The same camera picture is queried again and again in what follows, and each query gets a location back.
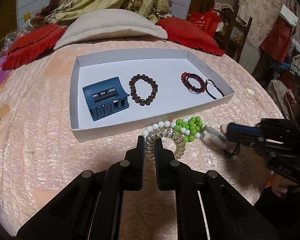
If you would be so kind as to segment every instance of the screw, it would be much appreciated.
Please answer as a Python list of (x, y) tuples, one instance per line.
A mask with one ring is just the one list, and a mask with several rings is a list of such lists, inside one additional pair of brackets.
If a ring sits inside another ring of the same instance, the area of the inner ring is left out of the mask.
[(127, 167), (127, 166), (130, 165), (130, 162), (127, 161), (127, 160), (123, 160), (123, 161), (120, 161), (120, 165), (121, 165), (122, 167)]
[(85, 179), (90, 178), (91, 175), (92, 175), (91, 171), (84, 171), (83, 173), (81, 173), (81, 176), (84, 177)]
[(173, 160), (170, 162), (170, 165), (173, 166), (173, 167), (178, 167), (180, 165), (180, 162), (177, 161), (177, 160)]
[(218, 176), (218, 173), (216, 171), (208, 171), (208, 175), (212, 178), (215, 178), (216, 176)]

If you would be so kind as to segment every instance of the red pillow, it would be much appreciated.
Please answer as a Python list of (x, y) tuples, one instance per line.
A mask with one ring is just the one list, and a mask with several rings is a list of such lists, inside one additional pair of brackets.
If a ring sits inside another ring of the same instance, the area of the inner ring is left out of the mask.
[(28, 64), (42, 52), (52, 48), (65, 31), (65, 28), (57, 24), (50, 24), (20, 37), (8, 50), (7, 60), (3, 63), (2, 70)]
[(216, 56), (222, 56), (225, 51), (219, 49), (215, 40), (193, 23), (175, 17), (164, 18), (156, 23), (168, 34), (168, 41), (179, 43), (192, 49), (198, 49)]

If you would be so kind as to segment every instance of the pillow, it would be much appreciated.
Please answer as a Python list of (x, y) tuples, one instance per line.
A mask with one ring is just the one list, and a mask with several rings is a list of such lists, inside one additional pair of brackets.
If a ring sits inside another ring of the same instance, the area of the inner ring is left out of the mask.
[(156, 23), (168, 33), (168, 41), (179, 43), (191, 49), (202, 50), (216, 56), (222, 56), (225, 51), (219, 49), (215, 40), (193, 23), (180, 18), (164, 18)]
[(65, 31), (65, 28), (59, 25), (49, 24), (21, 36), (8, 50), (7, 60), (2, 64), (2, 70), (28, 64), (45, 50), (51, 49)]
[(167, 39), (167, 33), (141, 15), (122, 9), (103, 9), (83, 15), (76, 19), (54, 50), (78, 41), (93, 41), (152, 35)]

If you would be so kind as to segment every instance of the bed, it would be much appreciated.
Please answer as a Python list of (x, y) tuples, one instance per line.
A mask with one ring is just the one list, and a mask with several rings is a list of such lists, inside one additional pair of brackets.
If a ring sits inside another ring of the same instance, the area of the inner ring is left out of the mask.
[[(141, 129), (79, 143), (70, 131), (69, 85), (78, 55), (123, 48), (191, 50), (234, 89), (226, 104), (196, 113), (218, 129), (223, 123), (255, 125), (260, 118), (282, 118), (261, 86), (227, 55), (216, 57), (151, 36), (72, 44), (11, 73), (0, 93), (10, 111), (0, 124), (0, 222), (11, 234), (83, 170), (106, 170), (136, 146)], [(168, 140), (164, 147), (173, 150)], [(270, 172), (251, 149), (233, 158), (222, 149), (195, 140), (184, 157), (192, 169), (214, 169), (251, 204), (265, 188)], [(146, 160), (140, 192), (126, 192), (120, 239), (177, 239), (175, 196), (157, 189), (154, 163)]]

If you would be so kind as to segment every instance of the white pillow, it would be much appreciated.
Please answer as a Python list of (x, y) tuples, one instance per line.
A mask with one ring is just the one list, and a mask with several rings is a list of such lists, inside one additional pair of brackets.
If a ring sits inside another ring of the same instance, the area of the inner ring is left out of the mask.
[(141, 15), (122, 9), (94, 11), (76, 19), (54, 50), (74, 42), (152, 35), (167, 39), (167, 32)]

